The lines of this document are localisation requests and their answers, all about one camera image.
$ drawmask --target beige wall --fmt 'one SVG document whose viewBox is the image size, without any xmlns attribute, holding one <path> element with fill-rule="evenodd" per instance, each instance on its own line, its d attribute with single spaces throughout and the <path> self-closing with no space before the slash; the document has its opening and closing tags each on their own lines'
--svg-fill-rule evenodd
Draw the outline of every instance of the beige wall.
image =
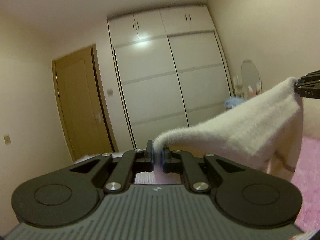
<svg viewBox="0 0 320 240">
<path fill-rule="evenodd" d="M 53 88 L 49 43 L 0 11 L 0 234 L 18 222 L 11 208 L 22 182 L 71 165 Z M 3 135 L 11 144 L 5 145 Z"/>
<path fill-rule="evenodd" d="M 320 69 L 320 0 L 209 0 L 230 74 L 251 59 L 268 90 Z M 305 135 L 320 138 L 320 100 L 305 99 Z"/>
<path fill-rule="evenodd" d="M 97 23 L 97 25 L 82 33 L 73 33 L 71 37 L 65 37 L 62 41 L 55 42 L 52 59 L 57 59 L 92 44 L 96 44 L 97 47 L 102 86 L 118 149 L 119 151 L 132 149 L 133 146 L 116 79 L 107 20 Z M 108 96 L 107 89 L 113 90 L 112 96 Z"/>
</svg>

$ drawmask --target door handle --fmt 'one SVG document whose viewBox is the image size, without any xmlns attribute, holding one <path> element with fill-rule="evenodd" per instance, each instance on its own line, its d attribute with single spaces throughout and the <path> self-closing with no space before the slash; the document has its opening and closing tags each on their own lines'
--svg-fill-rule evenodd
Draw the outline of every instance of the door handle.
<svg viewBox="0 0 320 240">
<path fill-rule="evenodd" d="M 101 114 L 97 114 L 95 119 L 98 121 L 98 123 L 101 123 Z"/>
</svg>

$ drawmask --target white wardrobe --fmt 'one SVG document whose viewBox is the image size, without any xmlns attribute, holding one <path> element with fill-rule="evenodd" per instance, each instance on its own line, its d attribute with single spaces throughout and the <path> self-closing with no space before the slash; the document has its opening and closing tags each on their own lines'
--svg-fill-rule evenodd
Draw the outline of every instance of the white wardrobe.
<svg viewBox="0 0 320 240">
<path fill-rule="evenodd" d="M 109 29 L 135 148 L 223 112 L 228 70 L 206 6 L 131 14 L 110 20 Z"/>
</svg>

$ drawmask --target white fluffy cloth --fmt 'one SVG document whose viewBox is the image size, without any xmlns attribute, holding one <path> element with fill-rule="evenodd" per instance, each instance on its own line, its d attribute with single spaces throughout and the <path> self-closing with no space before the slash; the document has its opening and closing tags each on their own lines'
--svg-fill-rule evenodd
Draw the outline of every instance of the white fluffy cloth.
<svg viewBox="0 0 320 240">
<path fill-rule="evenodd" d="M 215 153 L 291 180 L 302 141 L 302 98 L 291 77 L 271 90 L 189 128 L 159 135 L 153 147 L 179 145 Z"/>
</svg>

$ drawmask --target mirror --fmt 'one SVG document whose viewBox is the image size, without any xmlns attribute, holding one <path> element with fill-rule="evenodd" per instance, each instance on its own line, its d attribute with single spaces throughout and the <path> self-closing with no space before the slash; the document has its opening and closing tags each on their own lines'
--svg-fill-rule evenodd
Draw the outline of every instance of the mirror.
<svg viewBox="0 0 320 240">
<path fill-rule="evenodd" d="M 244 60 L 241 65 L 243 91 L 248 98 L 261 92 L 261 78 L 257 67 L 251 60 Z"/>
</svg>

